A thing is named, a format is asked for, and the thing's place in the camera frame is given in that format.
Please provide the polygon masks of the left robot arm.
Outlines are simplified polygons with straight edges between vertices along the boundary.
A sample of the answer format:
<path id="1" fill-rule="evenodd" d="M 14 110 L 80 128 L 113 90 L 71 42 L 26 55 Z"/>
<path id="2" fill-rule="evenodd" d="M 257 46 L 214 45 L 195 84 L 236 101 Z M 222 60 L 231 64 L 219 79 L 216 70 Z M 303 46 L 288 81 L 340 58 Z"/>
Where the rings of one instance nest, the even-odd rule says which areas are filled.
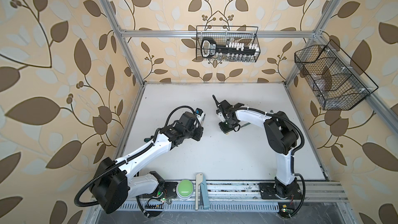
<path id="1" fill-rule="evenodd" d="M 185 107 L 187 111 L 173 123 L 166 122 L 157 128 L 146 144 L 116 160 L 102 160 L 94 177 L 74 198 L 78 207 L 100 205 L 105 213 L 119 209 L 128 197 L 139 197 L 163 192 L 164 179 L 157 172 L 138 175 L 146 165 L 162 154 L 182 144 L 184 140 L 199 141 L 203 135 L 205 113 L 200 109 Z"/>

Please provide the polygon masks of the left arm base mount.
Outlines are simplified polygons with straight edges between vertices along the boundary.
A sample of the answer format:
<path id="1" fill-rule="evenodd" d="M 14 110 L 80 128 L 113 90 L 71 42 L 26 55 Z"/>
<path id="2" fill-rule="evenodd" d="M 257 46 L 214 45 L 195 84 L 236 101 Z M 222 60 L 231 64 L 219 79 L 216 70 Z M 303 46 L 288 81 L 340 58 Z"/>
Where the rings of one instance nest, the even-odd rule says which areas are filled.
<path id="1" fill-rule="evenodd" d="M 166 181 L 163 185 L 158 186 L 151 194 L 143 194 L 140 197 L 143 199 L 175 199 L 177 198 L 177 184 L 176 181 Z"/>

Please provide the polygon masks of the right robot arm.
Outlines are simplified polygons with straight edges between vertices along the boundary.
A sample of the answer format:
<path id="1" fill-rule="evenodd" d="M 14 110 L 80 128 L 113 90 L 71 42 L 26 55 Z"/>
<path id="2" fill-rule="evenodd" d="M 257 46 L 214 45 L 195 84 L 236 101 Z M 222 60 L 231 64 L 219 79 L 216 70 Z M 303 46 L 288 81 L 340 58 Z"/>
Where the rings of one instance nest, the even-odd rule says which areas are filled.
<path id="1" fill-rule="evenodd" d="M 294 154 L 303 148 L 305 139 L 301 130 L 287 115 L 279 111 L 266 113 L 242 103 L 231 105 L 226 100 L 218 102 L 214 99 L 219 119 L 219 127 L 223 133 L 239 131 L 240 123 L 247 122 L 265 129 L 266 138 L 271 149 L 276 152 L 277 173 L 275 187 L 271 191 L 280 199 L 290 197 L 298 184 L 294 173 Z"/>

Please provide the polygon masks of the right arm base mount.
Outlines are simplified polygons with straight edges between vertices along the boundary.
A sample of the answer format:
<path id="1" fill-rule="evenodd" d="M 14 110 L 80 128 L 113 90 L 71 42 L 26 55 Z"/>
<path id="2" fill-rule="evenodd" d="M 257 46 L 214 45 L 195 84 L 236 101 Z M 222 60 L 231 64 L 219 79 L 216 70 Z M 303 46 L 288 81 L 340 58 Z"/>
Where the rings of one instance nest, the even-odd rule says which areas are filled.
<path id="1" fill-rule="evenodd" d="M 259 183 L 259 191 L 263 200 L 301 200 L 303 198 L 299 184 L 294 180 L 289 185 L 275 183 Z"/>

